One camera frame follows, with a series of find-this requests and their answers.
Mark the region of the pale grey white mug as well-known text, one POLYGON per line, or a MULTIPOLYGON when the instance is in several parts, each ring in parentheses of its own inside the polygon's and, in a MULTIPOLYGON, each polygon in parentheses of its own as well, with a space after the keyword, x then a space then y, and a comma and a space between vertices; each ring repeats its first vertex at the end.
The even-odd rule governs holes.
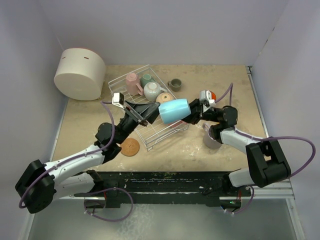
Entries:
POLYGON ((151 81, 148 82, 143 88, 145 98, 150 102, 155 102, 157 97, 164 92, 167 92, 166 89, 161 87, 157 82, 151 81))

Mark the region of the beige round mug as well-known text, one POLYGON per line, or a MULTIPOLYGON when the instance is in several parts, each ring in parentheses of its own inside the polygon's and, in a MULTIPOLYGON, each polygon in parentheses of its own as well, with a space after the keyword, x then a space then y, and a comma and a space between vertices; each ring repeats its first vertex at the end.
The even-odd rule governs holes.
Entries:
POLYGON ((169 92, 163 92, 161 94, 159 94, 156 98, 156 102, 160 103, 160 104, 163 104, 163 103, 166 103, 166 102, 169 102, 169 101, 172 101, 174 100, 174 96, 169 93, 169 92))

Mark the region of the light blue mug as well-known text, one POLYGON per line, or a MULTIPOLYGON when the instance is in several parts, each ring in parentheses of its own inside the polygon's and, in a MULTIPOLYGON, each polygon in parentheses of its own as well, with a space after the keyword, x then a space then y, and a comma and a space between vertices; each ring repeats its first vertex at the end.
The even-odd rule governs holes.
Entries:
POLYGON ((180 121, 191 114, 191 108, 186 98, 161 103, 158 111, 164 124, 180 121))

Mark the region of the orange cup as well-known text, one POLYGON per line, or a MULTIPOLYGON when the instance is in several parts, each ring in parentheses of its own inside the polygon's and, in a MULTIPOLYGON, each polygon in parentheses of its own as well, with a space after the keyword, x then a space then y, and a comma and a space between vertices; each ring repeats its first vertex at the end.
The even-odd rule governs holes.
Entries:
POLYGON ((217 99, 216 94, 212 91, 210 91, 210 93, 211 93, 211 98, 216 101, 217 99))

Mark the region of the sage green cup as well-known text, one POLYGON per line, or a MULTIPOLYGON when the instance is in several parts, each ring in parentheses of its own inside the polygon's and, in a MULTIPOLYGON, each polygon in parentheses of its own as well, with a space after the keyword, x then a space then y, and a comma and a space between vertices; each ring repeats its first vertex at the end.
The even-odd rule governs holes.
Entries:
POLYGON ((140 78, 140 85, 142 88, 144 88, 145 85, 150 82, 155 82, 155 79, 148 73, 143 74, 142 77, 140 78))

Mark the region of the light pink mug white inside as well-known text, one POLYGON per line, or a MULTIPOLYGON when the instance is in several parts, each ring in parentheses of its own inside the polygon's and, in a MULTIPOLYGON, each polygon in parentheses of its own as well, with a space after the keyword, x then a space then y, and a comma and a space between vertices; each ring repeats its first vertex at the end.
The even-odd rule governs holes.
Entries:
POLYGON ((134 96, 134 95, 144 95, 144 90, 140 84, 140 79, 138 75, 134 72, 128 73, 125 77, 126 83, 126 90, 127 92, 134 96))

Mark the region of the coral pink mug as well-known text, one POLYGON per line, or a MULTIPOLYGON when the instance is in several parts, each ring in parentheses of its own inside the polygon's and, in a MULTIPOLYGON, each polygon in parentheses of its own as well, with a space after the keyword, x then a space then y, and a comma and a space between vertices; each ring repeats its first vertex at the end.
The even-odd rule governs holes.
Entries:
POLYGON ((184 121, 182 121, 182 120, 179 120, 179 121, 172 122, 172 123, 169 123, 169 124, 168 124, 168 126, 169 126, 170 128, 176 128, 176 127, 178 127, 178 126, 180 126, 180 125, 187 125, 187 123, 184 122, 184 121))

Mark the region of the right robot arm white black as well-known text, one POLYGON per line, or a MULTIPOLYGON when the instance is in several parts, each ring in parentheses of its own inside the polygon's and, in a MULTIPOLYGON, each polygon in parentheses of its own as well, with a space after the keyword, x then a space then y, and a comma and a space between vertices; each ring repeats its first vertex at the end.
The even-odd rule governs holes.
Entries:
POLYGON ((230 105, 207 108, 199 99, 190 104, 190 115, 182 120, 197 124, 200 120, 215 122, 209 127, 210 136, 218 143, 229 145, 246 154, 248 167, 230 172, 222 183, 228 196, 235 195, 242 186, 263 188, 288 178, 292 171, 277 139, 245 136, 236 129, 238 110, 230 105))

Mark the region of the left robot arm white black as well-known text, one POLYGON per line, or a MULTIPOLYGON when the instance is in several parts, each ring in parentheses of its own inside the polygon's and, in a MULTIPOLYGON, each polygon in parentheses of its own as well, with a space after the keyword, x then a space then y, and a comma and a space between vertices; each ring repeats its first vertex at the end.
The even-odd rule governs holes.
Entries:
POLYGON ((45 209, 62 190, 64 183, 72 181, 75 186, 85 185, 81 193, 98 196, 103 184, 94 173, 82 173, 82 170, 99 166, 113 160, 121 151, 122 144, 137 126, 153 123, 159 115, 160 103, 133 103, 125 106, 124 116, 118 124, 109 108, 110 122, 103 122, 95 135, 96 141, 86 149, 63 159, 42 163, 32 161, 15 185, 20 196, 18 207, 35 214, 45 209))

